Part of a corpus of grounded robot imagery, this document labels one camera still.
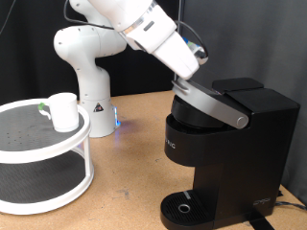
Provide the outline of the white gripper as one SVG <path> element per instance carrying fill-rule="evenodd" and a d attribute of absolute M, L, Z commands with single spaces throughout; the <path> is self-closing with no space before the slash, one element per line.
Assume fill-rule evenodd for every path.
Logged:
<path fill-rule="evenodd" d="M 132 49 L 155 56 L 175 72 L 178 85 L 187 85 L 199 69 L 197 59 L 178 34 L 176 23 L 160 6 L 149 6 L 121 36 Z"/>

